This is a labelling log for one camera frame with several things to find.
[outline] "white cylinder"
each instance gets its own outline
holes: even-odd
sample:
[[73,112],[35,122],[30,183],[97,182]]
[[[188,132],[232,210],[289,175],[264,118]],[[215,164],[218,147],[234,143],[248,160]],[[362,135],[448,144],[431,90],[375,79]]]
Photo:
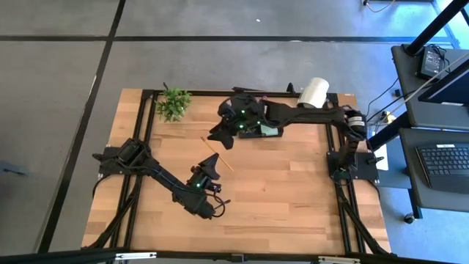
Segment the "white cylinder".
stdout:
[[327,97],[329,83],[323,78],[313,78],[303,89],[297,106],[305,108],[322,108]]

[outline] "potted plant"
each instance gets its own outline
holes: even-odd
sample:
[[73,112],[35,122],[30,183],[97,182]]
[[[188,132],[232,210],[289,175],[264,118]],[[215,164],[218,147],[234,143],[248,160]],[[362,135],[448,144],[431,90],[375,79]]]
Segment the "potted plant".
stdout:
[[163,83],[165,90],[161,93],[164,100],[156,102],[156,113],[164,117],[164,122],[180,121],[184,112],[191,103],[191,94],[180,88],[168,88]]

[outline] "green object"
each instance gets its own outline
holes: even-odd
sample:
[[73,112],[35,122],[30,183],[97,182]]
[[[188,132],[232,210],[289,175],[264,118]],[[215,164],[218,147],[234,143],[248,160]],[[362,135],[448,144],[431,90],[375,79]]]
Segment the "green object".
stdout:
[[192,94],[180,88],[168,88],[166,84],[164,86],[166,90],[161,95],[165,97],[165,100],[156,103],[156,113],[160,115],[160,118],[164,117],[164,122],[180,121],[191,103]]
[[266,125],[261,125],[261,133],[265,134],[266,136],[277,136],[278,129],[277,128],[269,128]]

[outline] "floor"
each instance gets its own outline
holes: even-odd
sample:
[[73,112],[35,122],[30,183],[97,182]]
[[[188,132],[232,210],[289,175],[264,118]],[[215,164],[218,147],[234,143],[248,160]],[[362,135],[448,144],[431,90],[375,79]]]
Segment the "floor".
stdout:
[[[0,160],[21,165],[29,173],[0,177],[0,254],[34,251],[92,87],[97,97],[51,244],[54,251],[81,244],[97,179],[98,164],[91,154],[101,152],[107,142],[122,88],[161,88],[165,81],[187,89],[241,86],[284,91],[289,82],[301,87],[312,77],[322,77],[331,92],[355,93],[365,109],[396,79],[391,46],[417,36],[437,15],[435,7],[443,9],[449,2],[397,2],[373,13],[359,0],[127,0],[117,36],[377,38],[372,43],[114,42],[104,64],[102,54],[111,43],[106,46],[93,37],[108,36],[119,0],[3,0]],[[386,3],[372,4],[377,9]],[[444,40],[440,44],[451,47],[458,40],[460,48],[469,48],[462,16],[449,26],[452,33],[437,34]],[[64,41],[7,35],[59,35]],[[65,39],[70,36],[85,37]],[[383,96],[372,111],[391,99],[391,93]],[[407,225],[402,221],[411,211],[407,192],[382,188],[380,193],[394,253],[469,262],[464,251],[469,247],[469,214],[424,210],[423,220]]]

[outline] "wooden tabletop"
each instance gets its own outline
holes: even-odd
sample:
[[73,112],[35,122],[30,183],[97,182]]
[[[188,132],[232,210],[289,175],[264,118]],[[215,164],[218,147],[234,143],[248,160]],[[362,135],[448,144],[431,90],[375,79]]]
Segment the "wooden tabletop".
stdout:
[[[111,146],[120,147],[132,136],[140,96],[141,89],[122,91],[109,138]],[[155,116],[149,143],[152,155],[182,182],[191,176],[191,166],[213,154],[200,137],[208,136],[209,129],[219,122],[216,112],[224,99],[193,96],[181,122],[164,123]],[[296,103],[294,98],[270,100],[293,106]],[[339,103],[356,105],[355,96],[339,94]],[[142,124],[146,124],[147,115]],[[220,160],[216,166],[221,176],[220,197],[232,201],[224,216],[212,220],[193,216],[172,202],[167,189],[145,177],[131,249],[344,254],[337,198],[328,177],[324,125],[290,125],[281,138],[235,139],[231,150],[225,150],[220,142],[208,143],[234,169],[232,172]],[[114,175],[98,186],[83,246],[94,242],[114,217],[122,179],[122,175]],[[366,181],[354,183],[363,223],[380,245],[389,250],[376,190]],[[120,246],[125,227],[126,220],[121,228]],[[348,227],[356,250],[350,220]]]

